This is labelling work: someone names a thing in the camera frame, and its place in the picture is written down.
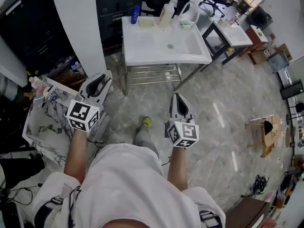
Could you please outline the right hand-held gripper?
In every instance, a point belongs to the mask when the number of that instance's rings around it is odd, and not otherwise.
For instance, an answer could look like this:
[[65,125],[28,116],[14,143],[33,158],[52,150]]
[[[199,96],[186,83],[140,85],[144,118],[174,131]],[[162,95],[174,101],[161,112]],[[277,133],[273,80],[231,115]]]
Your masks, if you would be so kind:
[[[170,115],[187,115],[189,102],[179,93],[174,93],[170,101]],[[199,126],[192,115],[170,118],[165,123],[164,137],[171,140],[173,147],[190,148],[199,141]]]

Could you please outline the person's right forearm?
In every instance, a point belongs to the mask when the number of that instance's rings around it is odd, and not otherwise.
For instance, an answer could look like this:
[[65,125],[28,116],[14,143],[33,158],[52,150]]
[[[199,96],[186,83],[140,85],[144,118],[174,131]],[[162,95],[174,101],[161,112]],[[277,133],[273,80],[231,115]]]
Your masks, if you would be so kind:
[[188,188],[185,148],[173,147],[167,180],[179,191],[184,191]]

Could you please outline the clear water bottle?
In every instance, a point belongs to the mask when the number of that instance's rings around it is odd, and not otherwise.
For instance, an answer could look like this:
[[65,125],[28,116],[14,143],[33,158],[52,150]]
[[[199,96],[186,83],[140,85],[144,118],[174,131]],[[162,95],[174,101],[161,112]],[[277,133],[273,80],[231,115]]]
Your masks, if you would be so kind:
[[82,76],[85,75],[84,69],[82,68],[81,64],[78,61],[72,61],[71,68],[73,69],[74,72],[79,73]]

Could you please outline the chrome faucet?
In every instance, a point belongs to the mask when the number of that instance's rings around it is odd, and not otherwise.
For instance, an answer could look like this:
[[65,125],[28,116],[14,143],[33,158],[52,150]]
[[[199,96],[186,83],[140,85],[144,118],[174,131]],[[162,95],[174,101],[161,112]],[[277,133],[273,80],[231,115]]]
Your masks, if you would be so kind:
[[59,89],[56,86],[47,86],[43,91],[43,104],[44,105],[50,101],[56,101],[59,98]]

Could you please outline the person's grey trouser leg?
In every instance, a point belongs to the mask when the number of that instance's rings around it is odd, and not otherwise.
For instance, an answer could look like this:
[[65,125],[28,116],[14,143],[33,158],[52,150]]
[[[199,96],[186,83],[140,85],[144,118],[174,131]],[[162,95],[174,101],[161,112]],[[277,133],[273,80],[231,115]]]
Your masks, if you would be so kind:
[[155,147],[152,137],[149,133],[149,129],[146,126],[142,125],[136,129],[135,136],[133,138],[133,145],[146,147],[152,150],[159,158],[159,152]]

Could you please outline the small wooden stool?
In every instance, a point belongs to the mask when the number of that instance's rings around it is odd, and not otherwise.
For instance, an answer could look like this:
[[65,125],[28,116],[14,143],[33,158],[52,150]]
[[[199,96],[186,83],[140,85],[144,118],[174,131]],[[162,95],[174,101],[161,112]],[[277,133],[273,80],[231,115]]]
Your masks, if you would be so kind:
[[260,129],[261,142],[248,145],[247,147],[261,146],[261,158],[265,158],[272,152],[275,143],[278,143],[279,138],[282,136],[281,120],[278,114],[250,120],[249,123],[245,124],[245,128],[247,127],[258,127]]

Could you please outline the white pump bottle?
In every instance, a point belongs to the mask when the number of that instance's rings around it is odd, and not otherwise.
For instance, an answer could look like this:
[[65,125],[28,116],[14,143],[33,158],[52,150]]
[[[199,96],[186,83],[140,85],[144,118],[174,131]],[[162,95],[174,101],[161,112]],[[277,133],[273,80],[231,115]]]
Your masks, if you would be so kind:
[[158,22],[160,29],[166,29],[169,26],[170,20],[175,13],[176,2],[176,0],[170,0],[169,3],[164,4]]

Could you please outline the person's white shirt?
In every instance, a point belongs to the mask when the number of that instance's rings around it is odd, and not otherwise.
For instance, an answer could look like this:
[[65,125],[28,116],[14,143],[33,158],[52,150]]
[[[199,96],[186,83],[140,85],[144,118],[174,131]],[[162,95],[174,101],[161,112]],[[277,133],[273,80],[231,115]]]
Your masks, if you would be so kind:
[[33,202],[36,228],[102,228],[117,219],[149,228],[225,228],[226,223],[205,189],[178,190],[165,179],[152,150],[127,143],[100,151],[83,182],[50,174]]

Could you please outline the white curved faucet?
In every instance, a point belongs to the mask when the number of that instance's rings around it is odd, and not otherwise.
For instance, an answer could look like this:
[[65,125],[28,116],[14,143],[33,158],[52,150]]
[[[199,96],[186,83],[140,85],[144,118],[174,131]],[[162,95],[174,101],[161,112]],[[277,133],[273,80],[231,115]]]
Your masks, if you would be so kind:
[[187,2],[179,14],[181,20],[192,22],[193,25],[195,25],[198,22],[199,16],[200,16],[199,7],[193,1]]

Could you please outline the brown wooden cabinet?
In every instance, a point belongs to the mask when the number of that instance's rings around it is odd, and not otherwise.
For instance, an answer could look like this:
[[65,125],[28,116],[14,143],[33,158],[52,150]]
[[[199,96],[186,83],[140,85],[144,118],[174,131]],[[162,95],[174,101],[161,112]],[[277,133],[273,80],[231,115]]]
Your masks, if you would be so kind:
[[250,25],[250,27],[246,30],[246,34],[252,41],[252,45],[248,46],[242,52],[240,52],[240,54],[238,55],[239,57],[261,49],[268,43],[268,39],[266,38],[262,30],[254,25]]

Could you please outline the blue bag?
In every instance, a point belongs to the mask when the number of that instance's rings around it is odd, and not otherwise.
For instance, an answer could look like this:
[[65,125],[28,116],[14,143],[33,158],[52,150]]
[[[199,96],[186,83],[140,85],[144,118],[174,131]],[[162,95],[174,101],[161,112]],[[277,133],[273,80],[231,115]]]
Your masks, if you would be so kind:
[[286,56],[285,52],[276,53],[267,61],[273,74],[285,69],[290,65],[289,59]]

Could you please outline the black framed monitor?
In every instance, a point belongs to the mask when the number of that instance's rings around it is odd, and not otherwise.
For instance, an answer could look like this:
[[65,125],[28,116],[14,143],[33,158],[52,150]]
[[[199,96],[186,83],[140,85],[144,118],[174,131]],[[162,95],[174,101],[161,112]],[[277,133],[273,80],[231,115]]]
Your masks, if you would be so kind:
[[304,87],[301,79],[294,81],[292,84],[288,86],[284,86],[283,88],[280,89],[280,94],[283,100],[287,100],[303,92],[304,92]]

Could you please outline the black round stool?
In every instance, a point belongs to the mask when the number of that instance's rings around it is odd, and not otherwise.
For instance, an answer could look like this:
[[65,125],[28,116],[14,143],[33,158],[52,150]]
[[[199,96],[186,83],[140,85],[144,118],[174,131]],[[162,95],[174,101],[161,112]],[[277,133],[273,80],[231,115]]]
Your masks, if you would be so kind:
[[293,119],[296,119],[298,117],[304,116],[304,114],[301,114],[304,112],[304,103],[303,102],[296,102],[294,106],[289,107],[290,110],[295,110],[294,114],[287,114],[286,115],[286,123],[289,124],[289,122]]

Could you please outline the dark brown wooden table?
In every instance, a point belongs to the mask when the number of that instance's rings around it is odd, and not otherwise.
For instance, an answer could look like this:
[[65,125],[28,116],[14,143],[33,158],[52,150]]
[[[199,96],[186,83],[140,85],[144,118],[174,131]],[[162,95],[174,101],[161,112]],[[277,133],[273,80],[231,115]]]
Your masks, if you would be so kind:
[[269,202],[244,196],[239,204],[226,212],[226,228],[259,228],[267,218]]

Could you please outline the white sink on metal frame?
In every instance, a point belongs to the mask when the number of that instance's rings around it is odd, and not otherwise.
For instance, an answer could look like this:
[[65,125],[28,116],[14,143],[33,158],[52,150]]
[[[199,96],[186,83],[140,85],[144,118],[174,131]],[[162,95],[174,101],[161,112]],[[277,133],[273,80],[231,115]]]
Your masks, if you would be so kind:
[[122,18],[122,63],[125,68],[125,94],[131,86],[161,83],[180,83],[181,65],[207,65],[211,55],[196,25],[181,30],[179,22],[166,29],[157,25],[140,28],[138,21],[131,24],[130,17]]

